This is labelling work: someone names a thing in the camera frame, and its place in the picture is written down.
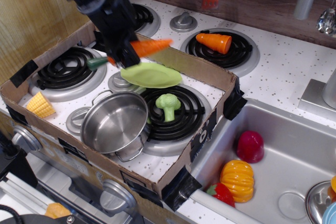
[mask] green broccoli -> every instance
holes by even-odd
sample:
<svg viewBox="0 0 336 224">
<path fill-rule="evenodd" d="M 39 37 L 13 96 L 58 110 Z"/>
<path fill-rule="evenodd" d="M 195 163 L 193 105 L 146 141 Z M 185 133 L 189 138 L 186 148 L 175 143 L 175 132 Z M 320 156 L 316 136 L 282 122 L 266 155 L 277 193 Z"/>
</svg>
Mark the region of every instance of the green broccoli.
<svg viewBox="0 0 336 224">
<path fill-rule="evenodd" d="M 164 121 L 171 122 L 175 120 L 175 110 L 181 107 L 181 102 L 174 94 L 163 94 L 155 101 L 155 105 L 159 109 L 163 109 Z"/>
</svg>

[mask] stainless steel sink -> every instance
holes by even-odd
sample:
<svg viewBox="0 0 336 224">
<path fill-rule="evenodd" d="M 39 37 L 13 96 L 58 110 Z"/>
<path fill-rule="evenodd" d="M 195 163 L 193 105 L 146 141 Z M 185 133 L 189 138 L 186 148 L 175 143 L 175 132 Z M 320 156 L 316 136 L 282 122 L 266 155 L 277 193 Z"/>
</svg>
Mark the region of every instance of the stainless steel sink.
<svg viewBox="0 0 336 224">
<path fill-rule="evenodd" d="M 243 131 L 257 131 L 265 155 L 254 170 L 254 196 L 236 209 L 203 192 L 219 182 L 224 164 L 235 155 Z M 336 130 L 257 100 L 248 99 L 232 120 L 221 120 L 211 142 L 192 164 L 191 174 L 203 185 L 192 198 L 235 223 L 307 223 L 305 196 L 315 184 L 336 175 Z"/>
</svg>

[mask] black cable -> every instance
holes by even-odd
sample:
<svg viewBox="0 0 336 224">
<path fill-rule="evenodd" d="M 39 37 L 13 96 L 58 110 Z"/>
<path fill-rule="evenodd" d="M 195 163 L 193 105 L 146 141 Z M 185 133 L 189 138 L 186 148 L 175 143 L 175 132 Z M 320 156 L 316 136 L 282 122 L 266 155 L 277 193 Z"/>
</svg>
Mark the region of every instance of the black cable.
<svg viewBox="0 0 336 224">
<path fill-rule="evenodd" d="M 13 215 L 17 224 L 24 224 L 22 217 L 13 208 L 5 205 L 0 205 L 0 210 L 7 211 L 11 215 Z"/>
</svg>

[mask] stainless steel pot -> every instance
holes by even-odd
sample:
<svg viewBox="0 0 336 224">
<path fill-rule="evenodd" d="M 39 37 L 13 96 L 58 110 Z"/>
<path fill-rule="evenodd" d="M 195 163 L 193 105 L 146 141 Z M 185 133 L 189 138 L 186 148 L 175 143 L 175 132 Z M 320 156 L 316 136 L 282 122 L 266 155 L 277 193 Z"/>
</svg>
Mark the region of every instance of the stainless steel pot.
<svg viewBox="0 0 336 224">
<path fill-rule="evenodd" d="M 116 155 L 122 162 L 136 158 L 150 132 L 146 101 L 133 92 L 113 93 L 96 104 L 93 101 L 81 126 L 83 143 L 101 154 Z"/>
</svg>

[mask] red toy fruit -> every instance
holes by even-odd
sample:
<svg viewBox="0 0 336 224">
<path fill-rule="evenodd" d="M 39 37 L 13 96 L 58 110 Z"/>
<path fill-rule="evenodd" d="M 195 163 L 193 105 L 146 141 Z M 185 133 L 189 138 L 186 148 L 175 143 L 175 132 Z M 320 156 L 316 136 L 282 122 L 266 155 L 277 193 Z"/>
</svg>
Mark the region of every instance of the red toy fruit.
<svg viewBox="0 0 336 224">
<path fill-rule="evenodd" d="M 207 194 L 219 199 L 220 201 L 227 203 L 228 205 L 235 207 L 235 201 L 229 189 L 222 183 L 211 185 L 206 191 Z"/>
<path fill-rule="evenodd" d="M 264 140 L 258 132 L 245 131 L 238 140 L 237 156 L 248 163 L 257 163 L 264 157 Z"/>
</svg>

